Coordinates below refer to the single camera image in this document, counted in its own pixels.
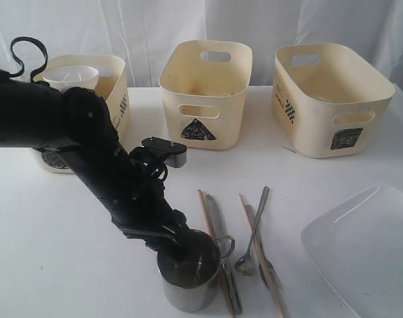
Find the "chopstick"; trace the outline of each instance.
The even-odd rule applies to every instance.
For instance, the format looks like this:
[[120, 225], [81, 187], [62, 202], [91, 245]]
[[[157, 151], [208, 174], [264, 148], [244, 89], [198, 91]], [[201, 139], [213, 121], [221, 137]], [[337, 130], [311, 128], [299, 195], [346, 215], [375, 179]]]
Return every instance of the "chopstick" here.
[[[199, 195], [201, 208], [203, 209], [204, 219], [205, 219], [206, 225], [207, 225], [207, 231], [209, 232], [209, 235], [212, 237], [213, 236], [213, 225], [211, 224], [209, 214], [207, 213], [207, 206], [206, 206], [206, 202], [204, 200], [203, 192], [200, 189], [197, 190], [197, 192], [198, 192], [198, 195]], [[228, 288], [228, 284], [227, 284], [227, 278], [225, 276], [225, 272], [223, 271], [222, 266], [219, 267], [218, 274], [219, 274], [219, 281], [221, 282], [223, 294], [224, 294], [225, 300], [227, 302], [227, 307], [228, 307], [229, 314], [230, 314], [231, 317], [235, 318], [236, 316], [235, 316], [233, 304], [231, 303], [231, 297], [229, 295], [229, 288]]]
[[[243, 196], [240, 193], [239, 193], [239, 198], [240, 198], [241, 206], [243, 207], [243, 211], [245, 212], [247, 222], [250, 226], [250, 231], [252, 231], [253, 228], [252, 228], [252, 223], [250, 222], [250, 215], [245, 208]], [[255, 236], [253, 242], [254, 242], [255, 250], [256, 250], [256, 253], [257, 253], [257, 256], [259, 259], [260, 267], [262, 268], [263, 274], [265, 276], [266, 285], [268, 286], [268, 290], [272, 296], [272, 300], [275, 303], [276, 310], [278, 312], [278, 317], [279, 318], [288, 317], [285, 304], [284, 304], [284, 302], [281, 298], [280, 292], [278, 290], [278, 286], [274, 282], [274, 279], [272, 278], [272, 274], [269, 272], [268, 266], [266, 265], [266, 260], [265, 260], [264, 254], [262, 253], [262, 250], [260, 249], [260, 242], [259, 242], [258, 237]]]

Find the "black strap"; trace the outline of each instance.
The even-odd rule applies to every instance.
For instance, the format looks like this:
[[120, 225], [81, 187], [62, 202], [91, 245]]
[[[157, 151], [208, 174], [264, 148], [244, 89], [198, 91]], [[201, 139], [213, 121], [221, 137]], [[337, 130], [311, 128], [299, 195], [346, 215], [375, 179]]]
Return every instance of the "black strap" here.
[[18, 38], [15, 38], [13, 41], [11, 41], [11, 44], [10, 44], [11, 55], [12, 55], [13, 59], [16, 61], [16, 63], [18, 65], [20, 65], [21, 69], [17, 73], [10, 74], [10, 78], [17, 78], [17, 77], [21, 76], [25, 72], [25, 64], [23, 63], [23, 61], [13, 51], [13, 46], [17, 42], [30, 42], [33, 45], [35, 45], [37, 48], [39, 48], [40, 51], [42, 52], [42, 54], [44, 55], [44, 64], [41, 67], [33, 70], [30, 73], [30, 82], [35, 83], [34, 77], [36, 75], [38, 75], [39, 73], [43, 72], [47, 67], [47, 63], [48, 63], [47, 49], [46, 49], [45, 45], [43, 45], [43, 43], [41, 41], [39, 41], [39, 40], [37, 40], [35, 38], [31, 38], [29, 36], [20, 36]]

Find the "black triangle label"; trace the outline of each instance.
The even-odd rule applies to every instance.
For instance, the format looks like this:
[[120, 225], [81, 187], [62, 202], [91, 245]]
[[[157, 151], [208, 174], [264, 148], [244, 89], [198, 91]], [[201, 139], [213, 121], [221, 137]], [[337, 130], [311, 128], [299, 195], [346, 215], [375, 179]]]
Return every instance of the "black triangle label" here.
[[198, 119], [188, 124], [181, 132], [181, 137], [190, 140], [216, 140], [216, 137]]

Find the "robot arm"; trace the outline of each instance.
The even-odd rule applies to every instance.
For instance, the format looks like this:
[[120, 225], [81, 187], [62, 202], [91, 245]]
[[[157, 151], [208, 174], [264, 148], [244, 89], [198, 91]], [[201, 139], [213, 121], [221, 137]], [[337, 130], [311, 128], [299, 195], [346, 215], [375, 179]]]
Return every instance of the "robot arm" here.
[[0, 70], [0, 147], [55, 151], [111, 214], [129, 239], [179, 259], [188, 231], [183, 213], [164, 198], [166, 165], [179, 168], [186, 147], [148, 138], [129, 154], [119, 143], [105, 101], [74, 87], [11, 80]]

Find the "metal cup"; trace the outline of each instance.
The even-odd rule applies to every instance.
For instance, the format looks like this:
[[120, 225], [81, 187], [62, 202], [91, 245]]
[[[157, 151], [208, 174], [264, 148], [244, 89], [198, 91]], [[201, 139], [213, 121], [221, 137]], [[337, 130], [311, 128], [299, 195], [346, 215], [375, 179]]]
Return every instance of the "metal cup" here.
[[[231, 241], [231, 247], [221, 255], [218, 243]], [[235, 247], [233, 237], [227, 235], [213, 240], [208, 234], [191, 230], [188, 235], [189, 251], [183, 261], [158, 253], [157, 266], [163, 278], [163, 289], [172, 306], [193, 313], [207, 307], [216, 295], [217, 273], [221, 261]]]

